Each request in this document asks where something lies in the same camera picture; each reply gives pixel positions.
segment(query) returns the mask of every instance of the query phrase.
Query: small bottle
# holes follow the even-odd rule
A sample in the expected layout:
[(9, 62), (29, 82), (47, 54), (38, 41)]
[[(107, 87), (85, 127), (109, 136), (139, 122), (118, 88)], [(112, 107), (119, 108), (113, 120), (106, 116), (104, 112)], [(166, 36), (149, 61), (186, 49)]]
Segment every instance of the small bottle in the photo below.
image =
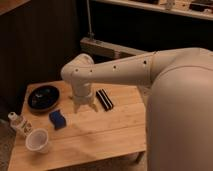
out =
[(32, 131), (32, 125), (23, 116), (17, 115), (15, 112), (8, 114), (10, 126), (20, 135), (26, 137)]

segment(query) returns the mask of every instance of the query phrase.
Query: sponge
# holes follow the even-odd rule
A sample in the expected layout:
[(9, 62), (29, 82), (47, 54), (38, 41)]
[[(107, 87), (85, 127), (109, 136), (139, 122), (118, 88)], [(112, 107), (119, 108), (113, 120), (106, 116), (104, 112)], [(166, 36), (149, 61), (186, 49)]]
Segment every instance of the sponge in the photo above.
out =
[(66, 124), (66, 119), (63, 117), (63, 115), (60, 113), (60, 110), (56, 110), (54, 112), (51, 112), (49, 114), (50, 121), (53, 123), (55, 126), (55, 130), (58, 130), (60, 128), (65, 127)]

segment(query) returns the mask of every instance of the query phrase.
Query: dark background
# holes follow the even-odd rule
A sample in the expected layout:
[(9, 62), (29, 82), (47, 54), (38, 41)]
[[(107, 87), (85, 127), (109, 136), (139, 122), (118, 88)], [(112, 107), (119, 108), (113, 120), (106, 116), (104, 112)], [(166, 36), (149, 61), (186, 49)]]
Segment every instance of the dark background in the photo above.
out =
[[(0, 16), (0, 118), (20, 113), (26, 86), (59, 80), (87, 36), (86, 0), (31, 0)], [(95, 38), (141, 50), (213, 50), (213, 22), (91, 3)]]

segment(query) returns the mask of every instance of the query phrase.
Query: black bowl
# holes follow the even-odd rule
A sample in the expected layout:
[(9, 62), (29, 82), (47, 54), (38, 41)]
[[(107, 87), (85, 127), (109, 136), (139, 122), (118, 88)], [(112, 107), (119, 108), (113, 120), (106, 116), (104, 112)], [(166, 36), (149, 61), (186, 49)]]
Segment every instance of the black bowl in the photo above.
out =
[(59, 90), (51, 85), (36, 88), (28, 97), (28, 105), (32, 112), (46, 112), (56, 106)]

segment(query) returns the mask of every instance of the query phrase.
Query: white mug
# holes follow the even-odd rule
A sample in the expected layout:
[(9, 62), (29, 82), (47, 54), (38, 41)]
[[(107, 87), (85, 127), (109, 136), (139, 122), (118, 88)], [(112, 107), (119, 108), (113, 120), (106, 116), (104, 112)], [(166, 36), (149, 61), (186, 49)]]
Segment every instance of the white mug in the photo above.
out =
[(34, 129), (26, 138), (25, 146), (28, 150), (38, 153), (47, 153), (50, 149), (48, 132), (45, 129)]

